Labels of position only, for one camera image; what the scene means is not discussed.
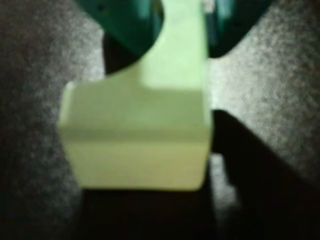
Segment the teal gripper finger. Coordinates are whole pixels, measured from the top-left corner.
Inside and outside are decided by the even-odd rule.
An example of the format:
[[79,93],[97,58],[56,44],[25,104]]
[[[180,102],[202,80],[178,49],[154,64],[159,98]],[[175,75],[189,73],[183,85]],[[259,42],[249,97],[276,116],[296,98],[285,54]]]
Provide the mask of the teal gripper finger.
[[213,0],[205,11],[209,57],[229,53],[271,4],[271,0]]
[[77,0],[75,3],[135,61],[154,46],[165,23],[162,0]]

